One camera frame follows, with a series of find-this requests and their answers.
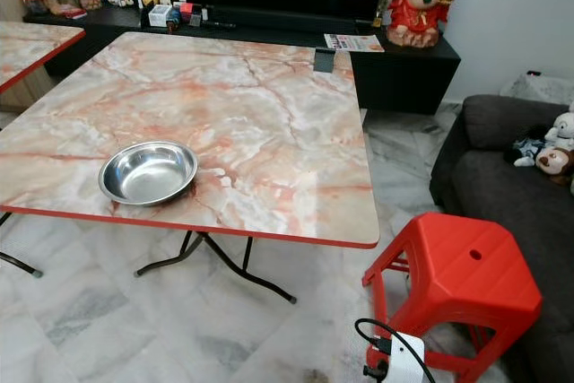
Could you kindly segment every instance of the gray sofa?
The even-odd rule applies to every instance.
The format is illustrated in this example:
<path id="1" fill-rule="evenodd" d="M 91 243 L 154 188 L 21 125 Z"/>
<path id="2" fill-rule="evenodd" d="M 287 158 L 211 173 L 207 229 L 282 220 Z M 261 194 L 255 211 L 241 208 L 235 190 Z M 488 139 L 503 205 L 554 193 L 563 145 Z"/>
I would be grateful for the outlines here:
<path id="1" fill-rule="evenodd" d="M 472 96 L 432 170 L 430 192 L 448 213 L 498 222 L 513 233 L 544 296 L 542 315 L 506 355 L 522 382 L 574 382 L 574 196 L 502 152 L 568 107 Z"/>

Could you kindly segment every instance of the tv cabinet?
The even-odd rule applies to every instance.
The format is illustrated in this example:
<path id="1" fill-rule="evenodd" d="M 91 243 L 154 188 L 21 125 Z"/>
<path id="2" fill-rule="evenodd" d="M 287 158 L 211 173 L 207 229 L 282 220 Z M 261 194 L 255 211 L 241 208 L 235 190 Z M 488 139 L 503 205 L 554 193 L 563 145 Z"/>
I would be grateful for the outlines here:
<path id="1" fill-rule="evenodd" d="M 65 77 L 126 31 L 167 33 L 165 28 L 141 29 L 139 12 L 104 5 L 84 18 L 69 20 L 54 15 L 24 17 L 25 22 L 83 27 L 86 36 L 45 64 L 52 76 Z M 444 38 L 433 48 L 401 48 L 389 43 L 382 30 L 365 28 L 359 33 L 377 34 L 385 53 L 351 53 L 359 105 L 364 109 L 389 109 L 434 114 L 439 107 L 460 57 Z M 278 30 L 238 25 L 236 29 L 193 28 L 183 25 L 182 36 L 235 39 L 270 44 L 324 47 L 322 32 Z"/>

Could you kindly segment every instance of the stainless steel bowl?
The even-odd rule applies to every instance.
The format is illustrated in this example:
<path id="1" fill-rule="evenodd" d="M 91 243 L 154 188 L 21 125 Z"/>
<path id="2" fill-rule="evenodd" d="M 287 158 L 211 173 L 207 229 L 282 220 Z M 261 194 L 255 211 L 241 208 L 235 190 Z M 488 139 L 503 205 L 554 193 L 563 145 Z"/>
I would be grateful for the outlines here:
<path id="1" fill-rule="evenodd" d="M 183 192 L 197 171 L 197 157 L 186 146 L 157 141 L 118 152 L 101 167 L 101 191 L 128 205 L 155 205 Z"/>

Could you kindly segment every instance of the stool hole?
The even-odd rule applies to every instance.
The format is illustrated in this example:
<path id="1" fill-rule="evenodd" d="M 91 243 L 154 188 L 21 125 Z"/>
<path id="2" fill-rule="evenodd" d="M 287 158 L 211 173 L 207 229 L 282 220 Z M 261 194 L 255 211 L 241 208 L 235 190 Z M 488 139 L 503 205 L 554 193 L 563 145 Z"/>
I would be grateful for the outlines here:
<path id="1" fill-rule="evenodd" d="M 470 250 L 470 257 L 474 260 L 481 260 L 483 258 L 483 254 L 480 251 L 475 250 L 473 248 L 472 250 Z"/>

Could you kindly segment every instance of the black cable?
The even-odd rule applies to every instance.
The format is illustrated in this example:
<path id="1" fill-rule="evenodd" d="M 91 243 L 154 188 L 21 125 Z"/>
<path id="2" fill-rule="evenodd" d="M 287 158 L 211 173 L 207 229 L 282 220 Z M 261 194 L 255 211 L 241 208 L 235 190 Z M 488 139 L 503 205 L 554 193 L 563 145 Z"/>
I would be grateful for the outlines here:
<path id="1" fill-rule="evenodd" d="M 374 318 L 360 318 L 355 322 L 355 330 L 359 333 L 360 336 L 362 336 L 365 340 L 367 340 L 369 343 L 377 345 L 378 343 L 378 339 L 377 338 L 371 338 L 369 336 L 367 336 L 364 332 L 361 331 L 361 329 L 359 328 L 359 325 L 361 323 L 371 323 L 372 325 L 375 326 L 379 326 L 382 327 L 383 329 L 385 329 L 386 331 L 388 331 L 390 334 L 394 335 L 401 343 L 403 343 L 407 349 L 409 349 L 409 352 L 411 352 L 411 354 L 413 355 L 414 359 L 416 359 L 417 362 L 419 362 L 419 365 L 421 365 L 422 370 L 424 371 L 424 373 L 426 374 L 427 378 L 429 379 L 430 383 L 436 383 L 435 379 L 432 377 L 431 372 L 429 371 L 429 369 L 427 368 L 427 366 L 424 364 L 424 362 L 422 361 L 421 357 L 417 354 L 417 352 L 414 351 L 414 349 L 411 347 L 410 344 L 408 344 L 405 339 L 398 333 L 395 331 L 395 329 L 393 329 L 391 326 L 389 325 L 385 325 L 382 322 L 379 322 L 378 320 L 375 320 Z"/>

